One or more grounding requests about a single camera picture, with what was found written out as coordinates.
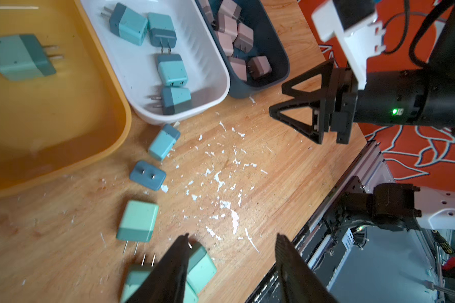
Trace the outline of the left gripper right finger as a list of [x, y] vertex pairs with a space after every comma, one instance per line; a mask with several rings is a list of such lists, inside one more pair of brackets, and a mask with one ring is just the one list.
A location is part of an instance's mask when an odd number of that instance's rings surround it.
[[276, 237], [275, 257], [281, 302], [336, 302], [283, 234]]

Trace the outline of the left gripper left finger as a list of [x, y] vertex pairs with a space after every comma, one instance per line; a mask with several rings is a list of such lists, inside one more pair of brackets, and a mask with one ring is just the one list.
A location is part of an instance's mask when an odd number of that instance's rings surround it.
[[189, 234], [180, 235], [128, 302], [183, 302], [190, 256]]

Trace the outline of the green plug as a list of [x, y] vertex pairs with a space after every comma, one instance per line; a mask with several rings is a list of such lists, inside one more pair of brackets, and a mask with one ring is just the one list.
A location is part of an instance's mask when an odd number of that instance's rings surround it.
[[187, 282], [185, 284], [185, 293], [183, 303], [198, 303], [198, 295]]
[[150, 242], [158, 213], [157, 204], [137, 200], [128, 201], [116, 234], [117, 240], [125, 242], [123, 253], [129, 242], [134, 242], [136, 247], [141, 242]]
[[187, 269], [187, 283], [198, 295], [217, 273], [217, 268], [205, 247], [196, 242], [192, 245]]
[[144, 254], [141, 260], [133, 259], [126, 270], [123, 286], [121, 288], [120, 302], [124, 303], [137, 291], [150, 275], [156, 259], [156, 253], [150, 259]]
[[9, 81], [18, 82], [56, 74], [51, 62], [64, 56], [49, 55], [56, 45], [43, 46], [34, 34], [0, 37], [0, 73]]

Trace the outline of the pink plug pile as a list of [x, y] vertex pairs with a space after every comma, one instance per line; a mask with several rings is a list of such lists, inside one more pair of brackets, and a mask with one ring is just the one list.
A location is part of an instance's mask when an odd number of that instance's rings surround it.
[[221, 45], [222, 50], [224, 51], [225, 55], [227, 57], [231, 57], [234, 53], [234, 47], [233, 47], [233, 42], [231, 40], [231, 37], [228, 34], [216, 31], [215, 32], [219, 43]]
[[235, 75], [243, 82], [247, 81], [246, 62], [240, 58], [228, 57], [228, 61], [235, 72]]
[[215, 24], [214, 14], [212, 12], [211, 4], [209, 0], [199, 0], [198, 1], [202, 11], [205, 13], [207, 20], [211, 25]]

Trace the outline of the blue plug pile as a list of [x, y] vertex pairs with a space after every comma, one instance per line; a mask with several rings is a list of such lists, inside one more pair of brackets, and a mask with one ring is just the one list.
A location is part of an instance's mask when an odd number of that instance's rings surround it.
[[159, 105], [165, 116], [179, 114], [193, 108], [192, 96], [188, 88], [164, 87], [159, 96], [151, 97], [152, 100], [160, 101]]
[[113, 34], [137, 46], [144, 43], [149, 24], [147, 17], [122, 3], [117, 3], [113, 9], [105, 6], [104, 11], [101, 15], [108, 17]]
[[166, 87], [183, 87], [188, 82], [188, 75], [179, 54], [159, 54], [157, 70]]

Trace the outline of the blue plug top pile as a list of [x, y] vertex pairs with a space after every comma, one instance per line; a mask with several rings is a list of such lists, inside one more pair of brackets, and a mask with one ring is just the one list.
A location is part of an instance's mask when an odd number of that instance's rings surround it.
[[144, 43], [149, 24], [147, 17], [122, 3], [117, 3], [113, 9], [105, 6], [104, 11], [101, 15], [108, 17], [113, 34], [137, 46]]

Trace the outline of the pink plug front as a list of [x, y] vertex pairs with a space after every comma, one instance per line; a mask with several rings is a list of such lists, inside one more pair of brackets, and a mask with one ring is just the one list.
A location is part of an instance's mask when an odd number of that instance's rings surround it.
[[251, 58], [251, 60], [247, 63], [247, 68], [253, 79], [262, 78], [272, 72], [267, 56], [257, 56]]

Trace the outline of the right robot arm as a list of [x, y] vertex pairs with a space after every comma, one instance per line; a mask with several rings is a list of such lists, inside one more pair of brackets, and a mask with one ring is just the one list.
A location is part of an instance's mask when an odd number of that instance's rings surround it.
[[335, 132], [350, 141], [356, 122], [449, 128], [455, 136], [455, 1], [441, 1], [409, 45], [413, 70], [367, 71], [367, 59], [385, 51], [385, 28], [373, 1], [326, 1], [312, 21], [322, 41], [336, 38], [348, 61], [328, 59], [285, 82], [288, 101], [270, 116], [320, 144]]

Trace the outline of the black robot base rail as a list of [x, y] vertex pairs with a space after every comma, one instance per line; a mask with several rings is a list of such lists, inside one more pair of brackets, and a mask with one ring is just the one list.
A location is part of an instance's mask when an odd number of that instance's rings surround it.
[[[418, 190], [396, 184], [378, 143], [369, 141], [291, 242], [329, 292], [350, 252], [363, 245], [367, 227], [419, 230]], [[276, 264], [247, 301], [281, 302]]]

